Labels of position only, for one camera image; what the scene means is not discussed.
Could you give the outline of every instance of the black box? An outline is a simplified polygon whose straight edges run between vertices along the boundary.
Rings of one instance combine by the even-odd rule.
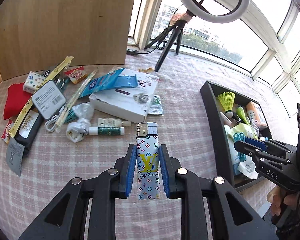
[[[234,103],[241,106],[246,106],[250,101],[257,103],[258,105],[259,103],[236,91],[217,85],[210,81],[206,81],[200,89],[209,120],[214,155],[216,159],[217,175],[224,177],[238,192],[240,192],[265,178],[260,175],[258,175],[258,179],[249,179],[243,174],[234,176],[228,139],[223,121],[220,118],[219,109],[217,107],[217,97],[224,92],[235,93]],[[272,138],[269,128],[264,128],[260,133],[264,137]]]

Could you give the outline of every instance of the red cloth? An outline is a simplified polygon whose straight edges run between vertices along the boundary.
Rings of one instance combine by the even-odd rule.
[[[20,84],[13,84],[8,88],[8,97],[3,111],[4,120],[18,115],[26,102],[32,96],[30,93],[22,90],[23,84],[24,82]]]

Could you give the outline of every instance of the silver screw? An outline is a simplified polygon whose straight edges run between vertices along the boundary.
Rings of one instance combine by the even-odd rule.
[[[78,185],[78,184],[80,184],[80,182],[81,182],[81,179],[80,178],[73,178],[73,179],[71,179],[71,183],[73,184],[73,185]]]
[[[115,169],[115,168],[111,168],[111,169],[108,170],[108,173],[109,173],[110,175],[115,175],[115,174],[118,173],[118,170]]]
[[[180,168],[180,169],[178,169],[178,173],[179,173],[179,174],[184,175],[184,174],[187,174],[187,172],[188,172],[188,170],[185,169],[185,168]]]
[[[216,177],[214,180],[218,184],[223,184],[225,182],[225,179],[223,177]]]

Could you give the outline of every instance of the red snack wrapper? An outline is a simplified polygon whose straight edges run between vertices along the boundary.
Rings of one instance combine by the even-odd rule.
[[[65,71],[65,74],[70,78],[73,84],[79,83],[88,76],[83,66]]]
[[[1,136],[2,140],[4,140],[6,143],[9,143],[10,135],[9,135],[8,131],[12,128],[12,126],[13,126],[13,122],[9,119],[9,122]]]

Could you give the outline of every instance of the tree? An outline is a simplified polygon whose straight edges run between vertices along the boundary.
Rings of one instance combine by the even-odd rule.
[[[217,43],[213,41],[207,42],[204,38],[193,33],[183,35],[181,44],[211,53],[234,64],[238,64],[242,59],[239,53],[229,52],[226,48],[220,47]]]

